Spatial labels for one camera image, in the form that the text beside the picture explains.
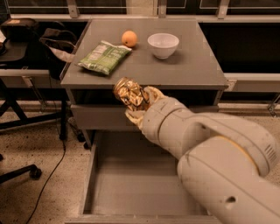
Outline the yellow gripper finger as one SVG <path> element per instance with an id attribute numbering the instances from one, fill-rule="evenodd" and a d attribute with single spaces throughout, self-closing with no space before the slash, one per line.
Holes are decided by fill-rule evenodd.
<path id="1" fill-rule="evenodd" d="M 143 119 L 144 119 L 144 110 L 137 110 L 137 111 L 132 111 L 130 109 L 127 109 L 125 111 L 126 117 L 133 123 L 135 124 L 140 130 L 143 128 Z"/>
<path id="2" fill-rule="evenodd" d="M 149 96 L 149 104 L 152 105 L 155 102 L 166 98 L 166 95 L 164 95 L 159 89 L 152 86 L 147 86 L 143 89 Z"/>

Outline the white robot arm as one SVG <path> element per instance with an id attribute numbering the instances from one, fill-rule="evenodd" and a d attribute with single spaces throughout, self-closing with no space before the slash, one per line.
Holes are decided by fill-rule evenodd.
<path id="1" fill-rule="evenodd" d="M 221 113 L 193 113 L 154 87 L 132 87 L 127 117 L 177 160 L 183 187 L 222 224 L 280 224 L 279 189 L 265 176 L 279 160 L 262 126 Z"/>

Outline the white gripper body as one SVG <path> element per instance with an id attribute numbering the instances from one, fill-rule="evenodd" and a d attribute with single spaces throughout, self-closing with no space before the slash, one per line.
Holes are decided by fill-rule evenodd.
<path id="1" fill-rule="evenodd" d="M 177 99 L 167 97 L 150 106 L 143 116 L 143 135 L 169 152 L 183 150 L 185 119 L 190 110 Z"/>

